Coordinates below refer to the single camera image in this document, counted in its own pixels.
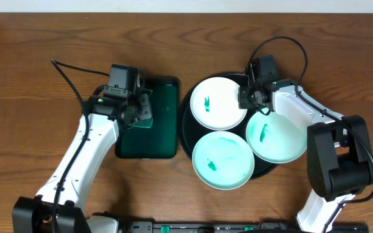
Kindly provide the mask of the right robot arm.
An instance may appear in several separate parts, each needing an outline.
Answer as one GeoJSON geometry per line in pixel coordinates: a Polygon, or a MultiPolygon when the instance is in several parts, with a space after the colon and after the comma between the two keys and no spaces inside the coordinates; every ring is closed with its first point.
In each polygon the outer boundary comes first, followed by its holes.
{"type": "Polygon", "coordinates": [[[312,187],[297,214],[304,232],[329,232],[347,204],[373,198],[373,154],[365,120],[336,113],[304,92],[300,83],[275,73],[248,74],[238,93],[243,109],[276,113],[306,135],[307,171],[312,187]]]}

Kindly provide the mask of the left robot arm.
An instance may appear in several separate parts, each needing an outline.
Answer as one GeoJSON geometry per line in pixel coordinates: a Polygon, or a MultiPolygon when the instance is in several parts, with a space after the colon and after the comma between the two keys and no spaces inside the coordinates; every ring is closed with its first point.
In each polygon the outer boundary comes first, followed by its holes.
{"type": "Polygon", "coordinates": [[[20,197],[12,210],[14,232],[118,232],[107,214],[84,216],[94,178],[122,129],[152,122],[151,90],[131,93],[105,86],[82,106],[76,135],[49,180],[33,198],[20,197]]]}

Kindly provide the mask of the green wavy sponge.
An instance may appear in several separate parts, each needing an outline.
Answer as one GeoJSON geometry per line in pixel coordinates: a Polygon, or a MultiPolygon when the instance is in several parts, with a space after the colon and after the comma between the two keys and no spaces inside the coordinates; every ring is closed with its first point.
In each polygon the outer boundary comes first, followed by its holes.
{"type": "Polygon", "coordinates": [[[137,121],[133,124],[136,128],[151,128],[153,124],[151,94],[152,90],[144,89],[137,99],[141,107],[137,121]]]}

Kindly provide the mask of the white plate top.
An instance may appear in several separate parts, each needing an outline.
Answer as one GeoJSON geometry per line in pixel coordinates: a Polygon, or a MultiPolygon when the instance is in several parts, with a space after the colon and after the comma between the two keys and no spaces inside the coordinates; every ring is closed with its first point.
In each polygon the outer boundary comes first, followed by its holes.
{"type": "Polygon", "coordinates": [[[190,110],[193,117],[204,127],[225,131],[236,127],[247,114],[238,105],[240,85],[225,77],[203,80],[192,91],[190,110]]]}

